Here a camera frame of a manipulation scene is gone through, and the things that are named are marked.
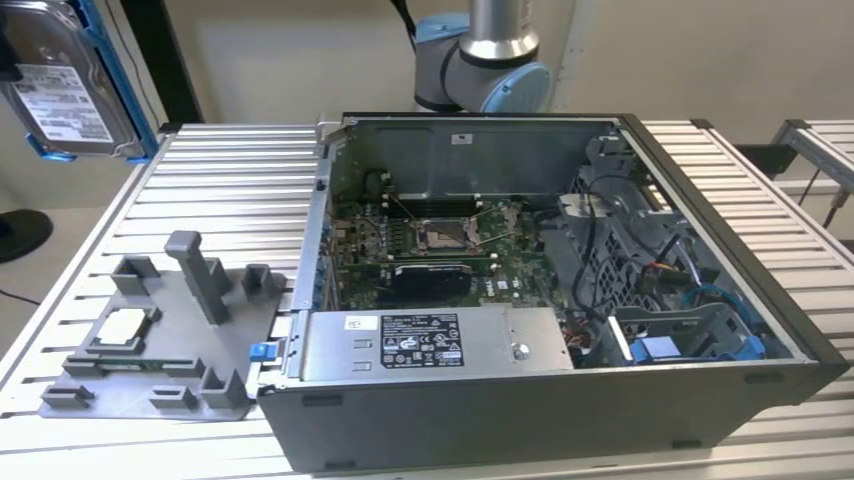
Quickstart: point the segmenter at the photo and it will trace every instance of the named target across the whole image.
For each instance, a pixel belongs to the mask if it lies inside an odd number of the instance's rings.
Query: slotted aluminum surface
[[[854,259],[714,130],[701,131],[689,122],[647,122],[647,127],[819,328],[854,358]],[[138,170],[0,364],[0,372],[11,373],[0,392],[0,451],[8,453],[0,455],[0,471],[27,472],[31,478],[75,477],[76,472],[92,478],[103,472],[115,478],[115,469],[99,470],[112,467],[135,478],[307,478],[292,474],[258,409],[231,423],[57,420],[32,412],[112,293],[98,276],[108,271],[111,257],[160,251],[171,229],[202,228],[208,254],[216,252],[226,263],[247,258],[268,262],[292,278],[302,238],[299,205],[306,203],[295,190],[311,187],[312,138],[311,127],[186,127],[159,161]],[[204,214],[182,216],[188,203]],[[274,337],[287,328],[283,316]],[[849,478],[851,380],[849,372],[803,405],[762,412],[710,450],[371,478]]]

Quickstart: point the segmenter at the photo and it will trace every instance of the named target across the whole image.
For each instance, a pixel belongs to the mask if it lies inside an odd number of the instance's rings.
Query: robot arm
[[[537,62],[531,0],[470,0],[468,14],[426,17],[415,30],[415,102],[428,111],[537,112],[551,72]]]

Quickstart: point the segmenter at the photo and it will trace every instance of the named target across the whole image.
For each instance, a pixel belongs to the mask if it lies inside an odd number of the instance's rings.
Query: sticker
[[[372,315],[347,315],[344,330],[376,330],[379,317]]]
[[[463,366],[463,339],[452,313],[383,315],[380,337],[386,368]]]
[[[74,67],[19,65],[15,90],[49,140],[112,143],[92,97]]]
[[[475,140],[472,133],[455,133],[451,135],[451,145],[471,145]]]

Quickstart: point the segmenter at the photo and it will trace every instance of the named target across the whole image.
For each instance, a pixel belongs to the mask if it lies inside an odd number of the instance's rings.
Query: small component in holder
[[[146,310],[122,308],[107,315],[95,340],[100,345],[126,345],[139,336],[147,322]]]

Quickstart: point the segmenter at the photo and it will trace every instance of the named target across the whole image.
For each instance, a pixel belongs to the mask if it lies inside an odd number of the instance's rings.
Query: hard drive
[[[0,1],[12,80],[0,82],[0,90],[47,159],[144,158],[154,137],[100,18],[94,8],[92,15],[84,13],[66,2]]]

